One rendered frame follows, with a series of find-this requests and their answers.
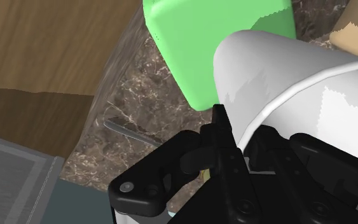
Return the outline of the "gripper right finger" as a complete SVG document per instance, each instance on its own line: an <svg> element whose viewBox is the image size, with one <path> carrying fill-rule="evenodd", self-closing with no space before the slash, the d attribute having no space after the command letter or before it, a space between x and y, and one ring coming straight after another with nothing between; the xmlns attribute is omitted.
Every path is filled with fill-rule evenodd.
<svg viewBox="0 0 358 224"><path fill-rule="evenodd" d="M290 162L293 154L301 162L312 181L346 205L358 206L358 158L305 133L289 139L273 127L262 125L253 133L245 147L252 171L274 171L269 152L275 151Z"/></svg>

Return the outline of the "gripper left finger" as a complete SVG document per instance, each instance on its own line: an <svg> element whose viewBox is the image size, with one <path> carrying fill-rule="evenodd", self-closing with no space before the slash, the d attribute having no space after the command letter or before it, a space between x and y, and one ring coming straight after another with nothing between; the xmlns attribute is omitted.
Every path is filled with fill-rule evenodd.
<svg viewBox="0 0 358 224"><path fill-rule="evenodd" d="M248 217L250 178L222 104L212 108L211 123L199 132L182 130L113 179L111 208L120 213L156 217L167 202L202 170L210 179L177 213L178 217Z"/></svg>

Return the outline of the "grey metal knife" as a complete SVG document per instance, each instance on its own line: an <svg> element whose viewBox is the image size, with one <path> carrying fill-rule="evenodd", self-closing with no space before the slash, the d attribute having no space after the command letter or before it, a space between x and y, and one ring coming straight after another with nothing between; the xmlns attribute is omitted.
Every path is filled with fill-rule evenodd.
<svg viewBox="0 0 358 224"><path fill-rule="evenodd" d="M157 142L155 141L154 139L151 139L149 137L146 137L142 134L139 134L139 133L136 133L130 129L127 129L121 125L118 125L114 122L112 122L111 120L106 120L104 121L104 126L107 127L108 129L112 130L112 131L115 131L117 133L120 133L124 136L127 136L127 137L130 137L132 139L136 139L138 141L141 141L143 143L146 143L146 144L150 144L152 146L155 146L155 147L159 147L162 145L162 143L160 142Z"/></svg>

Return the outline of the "green robot stand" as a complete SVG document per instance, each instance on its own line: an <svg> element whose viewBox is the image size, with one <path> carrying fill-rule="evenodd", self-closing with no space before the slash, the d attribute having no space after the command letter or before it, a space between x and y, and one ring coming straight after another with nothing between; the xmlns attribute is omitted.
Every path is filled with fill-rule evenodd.
<svg viewBox="0 0 358 224"><path fill-rule="evenodd" d="M218 102L213 56L241 30L296 37L292 0L142 0L145 24L188 104Z"/></svg>

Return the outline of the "grey cabinet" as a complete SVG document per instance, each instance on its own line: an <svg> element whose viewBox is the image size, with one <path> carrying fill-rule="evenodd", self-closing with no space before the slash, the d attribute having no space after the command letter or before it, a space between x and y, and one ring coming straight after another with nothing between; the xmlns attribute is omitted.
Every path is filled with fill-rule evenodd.
<svg viewBox="0 0 358 224"><path fill-rule="evenodd" d="M63 164L0 139L0 224L113 224L106 193L60 179Z"/></svg>

